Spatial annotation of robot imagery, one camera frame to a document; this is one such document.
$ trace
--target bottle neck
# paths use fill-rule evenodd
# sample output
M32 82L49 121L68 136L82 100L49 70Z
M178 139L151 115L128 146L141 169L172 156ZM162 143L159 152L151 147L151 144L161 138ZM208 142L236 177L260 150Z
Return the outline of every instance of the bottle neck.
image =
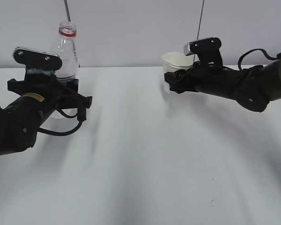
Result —
M74 37L67 37L67 36L62 35L62 34L59 34L59 36L62 37L63 39L65 39L65 40L74 40L75 37L76 37L76 36L74 36Z

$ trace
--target red bottle cap ring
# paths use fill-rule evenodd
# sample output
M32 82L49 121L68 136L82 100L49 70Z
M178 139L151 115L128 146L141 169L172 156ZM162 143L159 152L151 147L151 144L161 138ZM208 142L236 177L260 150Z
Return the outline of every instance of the red bottle cap ring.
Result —
M76 34L77 34L77 31L74 31L73 33L65 33L65 32L63 32L63 29L64 29L64 28L60 27L60 28L59 28L59 33L60 33L61 35L65 36L65 37L73 38L73 37L75 37Z

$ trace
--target yellow label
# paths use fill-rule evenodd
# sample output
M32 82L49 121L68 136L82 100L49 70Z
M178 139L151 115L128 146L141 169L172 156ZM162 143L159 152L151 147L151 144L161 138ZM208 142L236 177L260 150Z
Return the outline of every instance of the yellow label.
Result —
M27 97L31 97L31 98L34 98L36 99L37 101L39 102L42 102L45 100L45 98L37 93L26 93L26 94L23 94L22 96L27 96Z

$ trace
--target white wall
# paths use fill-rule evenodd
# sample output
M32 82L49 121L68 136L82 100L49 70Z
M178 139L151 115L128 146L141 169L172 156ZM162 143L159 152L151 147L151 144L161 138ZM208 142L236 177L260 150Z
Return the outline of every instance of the white wall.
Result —
M164 52L196 39L202 0L68 0L78 25L82 67L159 66ZM63 0L0 0L0 68L20 67L11 54L23 45L49 50ZM206 0L200 37L219 37L225 64L252 48L281 52L281 0ZM254 53L245 64L267 63Z
M21 67L12 57L17 46L50 50L66 19L62 0L0 0L0 68Z
M219 37L225 64L235 65L248 50L264 48L272 56L281 52L281 0L206 0L201 37ZM261 52L244 64L267 64Z
M156 66L197 37L201 0L69 0L82 67Z

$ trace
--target screw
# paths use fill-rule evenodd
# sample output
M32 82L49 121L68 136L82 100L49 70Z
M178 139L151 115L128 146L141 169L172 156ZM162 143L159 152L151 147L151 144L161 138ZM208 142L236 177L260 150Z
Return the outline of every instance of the screw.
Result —
M39 116L40 116L41 118L43 118L43 117L44 117L44 113L43 113L43 111L38 111L38 113L39 113Z

